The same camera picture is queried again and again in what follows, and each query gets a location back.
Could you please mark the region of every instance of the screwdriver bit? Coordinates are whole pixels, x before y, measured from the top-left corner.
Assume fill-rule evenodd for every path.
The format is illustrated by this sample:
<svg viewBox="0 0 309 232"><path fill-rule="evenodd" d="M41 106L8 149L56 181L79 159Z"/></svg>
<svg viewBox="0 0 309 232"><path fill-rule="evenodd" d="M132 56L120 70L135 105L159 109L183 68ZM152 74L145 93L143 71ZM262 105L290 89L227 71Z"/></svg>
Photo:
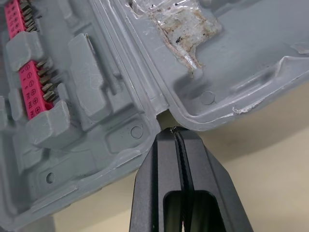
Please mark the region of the screwdriver bit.
<svg viewBox="0 0 309 232"><path fill-rule="evenodd" d="M30 14L31 11L32 11L31 8L26 9L26 10L23 12L23 16L26 16L26 15Z"/></svg>
<svg viewBox="0 0 309 232"><path fill-rule="evenodd" d="M48 91L47 93L43 95L43 99L47 102L50 102L54 99L55 96L56 96L55 92Z"/></svg>
<svg viewBox="0 0 309 232"><path fill-rule="evenodd" d="M40 78L40 84L41 84L42 86L44 86L45 84L47 84L47 82L50 81L51 78L52 78L51 75L46 75L46 76Z"/></svg>
<svg viewBox="0 0 309 232"><path fill-rule="evenodd" d="M53 90L54 85L52 83L48 83L45 86L42 87L42 91L46 93L47 91Z"/></svg>
<svg viewBox="0 0 309 232"><path fill-rule="evenodd" d="M30 26L30 27L28 27L27 29L26 29L26 32L32 32L32 31L34 31L34 30L36 30L37 28L35 27L35 25L33 24L32 26Z"/></svg>
<svg viewBox="0 0 309 232"><path fill-rule="evenodd" d="M35 66L37 69L40 69L41 67L43 67L45 64L46 64L46 60L44 60L44 61L41 61L41 62L39 62L39 63L37 63L37 65Z"/></svg>

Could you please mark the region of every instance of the gray plastic tool case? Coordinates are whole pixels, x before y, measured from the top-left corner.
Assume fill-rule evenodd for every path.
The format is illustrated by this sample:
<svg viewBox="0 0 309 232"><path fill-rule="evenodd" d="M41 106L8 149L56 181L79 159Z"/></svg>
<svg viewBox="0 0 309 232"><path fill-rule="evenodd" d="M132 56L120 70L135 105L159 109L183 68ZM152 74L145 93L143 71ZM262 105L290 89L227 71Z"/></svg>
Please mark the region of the gray plastic tool case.
<svg viewBox="0 0 309 232"><path fill-rule="evenodd" d="M7 1L0 0L3 6ZM309 77L308 0L32 0L1 8L0 226L15 230L137 169L169 109L204 131ZM55 107L28 121L18 70L48 60Z"/></svg>

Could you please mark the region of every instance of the beige surface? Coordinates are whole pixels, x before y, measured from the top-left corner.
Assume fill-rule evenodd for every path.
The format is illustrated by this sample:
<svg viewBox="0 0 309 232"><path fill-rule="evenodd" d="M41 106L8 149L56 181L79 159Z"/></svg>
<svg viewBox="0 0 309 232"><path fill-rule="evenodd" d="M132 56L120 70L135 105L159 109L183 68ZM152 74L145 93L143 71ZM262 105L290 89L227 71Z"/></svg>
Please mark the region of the beige surface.
<svg viewBox="0 0 309 232"><path fill-rule="evenodd" d="M229 171L255 232L309 232L309 84L200 133ZM173 126L169 113L159 117ZM55 214L58 232L127 232L134 174Z"/></svg>

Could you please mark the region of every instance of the stain on plastic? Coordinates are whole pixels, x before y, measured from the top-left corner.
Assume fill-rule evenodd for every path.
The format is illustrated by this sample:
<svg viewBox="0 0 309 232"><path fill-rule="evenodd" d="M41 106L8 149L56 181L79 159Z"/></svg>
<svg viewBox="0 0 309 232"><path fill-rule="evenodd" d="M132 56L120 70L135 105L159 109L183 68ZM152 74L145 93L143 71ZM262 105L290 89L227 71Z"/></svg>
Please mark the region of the stain on plastic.
<svg viewBox="0 0 309 232"><path fill-rule="evenodd" d="M222 27L211 12L203 15L196 0L129 0L137 17L148 15L165 45L189 69L201 69L196 47L217 35Z"/></svg>

